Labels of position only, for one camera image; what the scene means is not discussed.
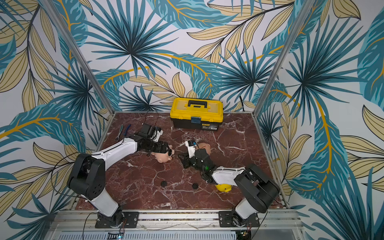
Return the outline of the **light pink piggy bank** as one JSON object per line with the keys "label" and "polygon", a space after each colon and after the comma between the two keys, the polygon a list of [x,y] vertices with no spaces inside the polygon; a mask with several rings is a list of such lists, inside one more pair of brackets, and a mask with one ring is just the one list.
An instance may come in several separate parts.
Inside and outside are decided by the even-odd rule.
{"label": "light pink piggy bank", "polygon": [[166,163],[166,162],[169,162],[172,160],[173,158],[173,155],[175,154],[175,150],[173,149],[173,146],[172,145],[169,145],[169,148],[171,150],[171,154],[169,155],[169,153],[154,153],[152,152],[151,155],[153,155],[155,157],[155,159],[159,162],[159,163]]}

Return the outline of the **dark pink piggy bank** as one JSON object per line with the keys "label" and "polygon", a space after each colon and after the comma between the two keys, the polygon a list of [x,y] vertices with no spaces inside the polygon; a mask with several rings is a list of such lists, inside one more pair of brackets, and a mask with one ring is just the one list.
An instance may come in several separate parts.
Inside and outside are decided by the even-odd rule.
{"label": "dark pink piggy bank", "polygon": [[208,143],[198,143],[196,146],[197,150],[206,150],[207,154],[211,154],[211,146]]}

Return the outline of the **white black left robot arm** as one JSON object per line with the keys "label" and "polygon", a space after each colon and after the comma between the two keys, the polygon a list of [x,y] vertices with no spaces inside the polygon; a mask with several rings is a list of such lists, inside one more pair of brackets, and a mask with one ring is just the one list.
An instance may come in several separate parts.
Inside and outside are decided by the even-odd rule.
{"label": "white black left robot arm", "polygon": [[79,154],[68,178],[67,187],[88,200],[100,214],[112,217],[119,204],[106,190],[106,171],[126,156],[144,152],[155,156],[160,163],[172,159],[175,151],[167,142],[131,135],[120,142],[93,154]]}

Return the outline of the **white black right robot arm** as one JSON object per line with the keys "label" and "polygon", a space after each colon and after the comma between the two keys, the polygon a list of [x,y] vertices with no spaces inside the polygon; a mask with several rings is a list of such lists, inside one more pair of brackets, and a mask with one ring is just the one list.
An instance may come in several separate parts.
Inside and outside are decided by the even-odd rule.
{"label": "white black right robot arm", "polygon": [[178,157],[185,169],[199,171],[206,183],[223,192],[232,187],[241,191],[243,199],[233,209],[234,220],[244,221],[253,214],[266,213],[280,194],[276,182],[254,164],[240,168],[216,166],[205,149],[197,149],[193,154],[182,153]]}

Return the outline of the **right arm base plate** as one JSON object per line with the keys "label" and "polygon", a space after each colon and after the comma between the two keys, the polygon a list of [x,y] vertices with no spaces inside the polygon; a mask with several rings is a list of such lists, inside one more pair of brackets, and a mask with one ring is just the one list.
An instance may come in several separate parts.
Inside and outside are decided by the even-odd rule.
{"label": "right arm base plate", "polygon": [[243,218],[236,213],[235,210],[219,211],[219,223],[221,228],[259,227],[260,219],[257,213],[253,213],[249,217]]}

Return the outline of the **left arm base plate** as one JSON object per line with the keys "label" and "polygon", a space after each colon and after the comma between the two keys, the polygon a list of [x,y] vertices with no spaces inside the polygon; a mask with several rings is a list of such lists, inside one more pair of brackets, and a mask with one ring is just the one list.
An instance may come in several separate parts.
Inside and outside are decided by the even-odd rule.
{"label": "left arm base plate", "polygon": [[112,217],[98,213],[96,229],[134,229],[137,227],[139,212],[116,212]]}

